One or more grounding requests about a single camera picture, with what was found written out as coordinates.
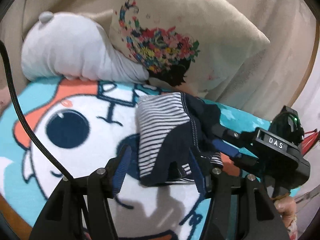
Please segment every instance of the human hand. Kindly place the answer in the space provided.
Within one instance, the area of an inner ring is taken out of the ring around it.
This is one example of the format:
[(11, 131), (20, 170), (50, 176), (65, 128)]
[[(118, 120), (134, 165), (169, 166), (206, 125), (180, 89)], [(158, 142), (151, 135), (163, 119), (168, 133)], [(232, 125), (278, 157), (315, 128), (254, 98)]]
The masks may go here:
[(275, 203), (277, 211), (282, 215), (282, 221), (285, 227), (289, 227), (295, 218), (297, 205), (293, 197), (286, 196)]

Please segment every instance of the floral print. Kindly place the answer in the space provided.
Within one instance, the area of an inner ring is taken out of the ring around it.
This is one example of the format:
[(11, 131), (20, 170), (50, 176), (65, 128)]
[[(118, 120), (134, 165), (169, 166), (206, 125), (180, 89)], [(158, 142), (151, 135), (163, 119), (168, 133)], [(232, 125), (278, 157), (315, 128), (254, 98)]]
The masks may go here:
[(137, 16), (125, 19), (125, 14), (133, 9), (138, 14), (135, 0), (122, 5), (119, 14), (119, 26), (123, 42), (130, 54), (149, 71), (151, 77), (166, 81), (172, 86), (184, 82), (183, 77), (190, 63), (195, 62), (200, 50), (199, 42), (176, 32), (173, 26), (163, 28), (143, 28)]

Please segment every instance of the plush ear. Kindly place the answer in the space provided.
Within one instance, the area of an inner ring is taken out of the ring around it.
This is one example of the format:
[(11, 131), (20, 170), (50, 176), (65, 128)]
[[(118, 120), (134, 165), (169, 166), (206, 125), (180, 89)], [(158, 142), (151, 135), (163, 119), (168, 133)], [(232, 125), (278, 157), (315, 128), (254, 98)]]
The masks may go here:
[(54, 17), (54, 14), (52, 12), (43, 12), (39, 15), (39, 22), (42, 24), (45, 24), (49, 22)]

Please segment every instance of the white plush toy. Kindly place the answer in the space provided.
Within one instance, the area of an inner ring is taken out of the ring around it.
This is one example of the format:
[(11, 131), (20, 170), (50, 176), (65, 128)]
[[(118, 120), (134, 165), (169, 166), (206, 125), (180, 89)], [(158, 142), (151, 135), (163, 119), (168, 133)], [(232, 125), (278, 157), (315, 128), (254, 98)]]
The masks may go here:
[(21, 64), (29, 80), (68, 79), (143, 82), (148, 71), (115, 50), (103, 28), (73, 13), (43, 12), (22, 45)]

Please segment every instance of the blue blanket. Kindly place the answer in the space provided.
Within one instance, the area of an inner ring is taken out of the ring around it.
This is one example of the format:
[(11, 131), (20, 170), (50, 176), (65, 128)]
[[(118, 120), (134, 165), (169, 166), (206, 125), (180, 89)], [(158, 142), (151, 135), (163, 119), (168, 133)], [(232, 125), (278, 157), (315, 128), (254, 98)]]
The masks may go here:
[[(109, 201), (121, 238), (198, 240), (202, 231), (209, 200), (199, 197), (194, 184), (139, 184), (136, 102), (142, 95), (164, 92), (147, 85), (51, 78), (31, 83), (19, 96), (35, 134), (74, 177), (104, 167), (122, 144), (131, 145), (134, 154), (122, 190)], [(268, 121), (217, 105), (220, 123), (237, 132), (269, 127)], [(33, 226), (62, 174), (30, 141), (13, 106), (0, 119), (0, 149), (0, 193)]]

